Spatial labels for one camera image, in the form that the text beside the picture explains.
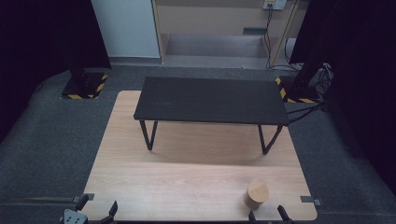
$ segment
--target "black curtain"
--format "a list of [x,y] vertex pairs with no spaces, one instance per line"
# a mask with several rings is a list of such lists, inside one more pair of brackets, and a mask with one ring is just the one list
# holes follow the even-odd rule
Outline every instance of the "black curtain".
[[0,141],[43,80],[110,63],[89,0],[0,1]]
[[291,61],[332,66],[325,99],[334,122],[350,152],[366,156],[396,195],[395,8],[393,0],[311,0]]

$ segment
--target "table leg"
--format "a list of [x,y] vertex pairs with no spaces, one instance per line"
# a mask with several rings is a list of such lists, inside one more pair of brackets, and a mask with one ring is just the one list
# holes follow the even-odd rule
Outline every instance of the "table leg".
[[141,119],[139,120],[140,127],[142,127],[143,136],[145,136],[146,145],[148,146],[148,150],[152,150],[152,145],[154,144],[155,133],[157,131],[158,121],[154,121],[154,126],[152,127],[151,139],[149,140],[148,129],[146,128],[146,122]]
[[274,144],[275,140],[277,139],[277,136],[280,134],[280,132],[282,131],[283,126],[282,125],[278,125],[276,128],[276,132],[274,134],[274,137],[271,139],[270,143],[268,143],[268,146],[265,146],[264,143],[264,137],[262,135],[262,126],[259,124],[259,135],[260,135],[260,141],[262,142],[262,154],[267,155],[267,153],[270,151],[271,146]]

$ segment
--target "yellow and black hazard tape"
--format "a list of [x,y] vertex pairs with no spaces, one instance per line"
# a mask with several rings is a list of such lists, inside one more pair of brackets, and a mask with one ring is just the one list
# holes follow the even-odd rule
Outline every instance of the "yellow and black hazard tape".
[[276,78],[276,84],[279,87],[279,91],[280,91],[280,96],[282,97],[283,102],[287,102],[287,103],[319,103],[320,100],[319,99],[308,99],[308,98],[289,98],[287,96],[285,87],[283,86],[282,80],[277,77]]
[[102,91],[103,87],[105,86],[105,82],[108,78],[108,75],[103,74],[102,79],[96,89],[96,92],[93,94],[62,94],[61,99],[72,99],[72,100],[79,100],[79,99],[95,99],[99,96],[100,92]]

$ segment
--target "white wall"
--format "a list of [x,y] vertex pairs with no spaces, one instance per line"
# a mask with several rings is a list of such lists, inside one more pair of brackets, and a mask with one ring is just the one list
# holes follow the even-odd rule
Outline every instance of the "white wall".
[[109,57],[160,58],[150,0],[92,0]]

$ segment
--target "metal bracket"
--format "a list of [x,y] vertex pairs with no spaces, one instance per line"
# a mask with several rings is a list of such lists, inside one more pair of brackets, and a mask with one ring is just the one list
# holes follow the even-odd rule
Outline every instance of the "metal bracket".
[[95,197],[95,194],[83,194],[81,196],[73,196],[72,202],[78,203],[84,195],[88,195],[88,201],[93,201],[93,198]]
[[314,199],[311,196],[300,196],[302,203],[313,203],[315,206],[323,205],[321,199]]

